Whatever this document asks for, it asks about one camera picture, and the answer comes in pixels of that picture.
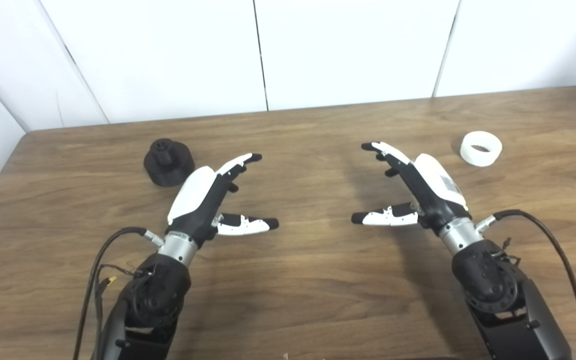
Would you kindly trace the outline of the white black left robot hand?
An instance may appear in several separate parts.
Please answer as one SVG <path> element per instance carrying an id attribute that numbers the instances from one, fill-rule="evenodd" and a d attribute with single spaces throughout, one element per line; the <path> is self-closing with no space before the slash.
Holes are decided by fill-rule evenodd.
<path id="1" fill-rule="evenodd" d="M 218 170 L 210 166 L 196 169 L 185 180 L 167 215 L 166 233 L 184 234 L 199 248 L 215 236 L 245 236 L 279 228 L 276 218 L 256 218 L 220 212 L 226 194 L 238 191 L 233 183 L 247 164 L 262 159 L 260 153 L 245 153 L 227 161 Z"/>

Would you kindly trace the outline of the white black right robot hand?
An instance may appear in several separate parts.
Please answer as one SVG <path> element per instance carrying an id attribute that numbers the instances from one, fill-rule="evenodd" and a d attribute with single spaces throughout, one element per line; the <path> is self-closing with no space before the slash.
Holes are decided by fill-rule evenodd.
<path id="1" fill-rule="evenodd" d="M 355 212 L 350 217 L 352 223 L 389 227 L 420 224 L 439 234 L 452 221 L 473 218 L 462 192 L 434 157 L 421 153 L 411 160 L 402 151 L 382 141 L 362 143 L 361 148 L 375 152 L 377 160 L 386 162 L 390 166 L 384 173 L 386 177 L 399 176 L 414 201 Z"/>

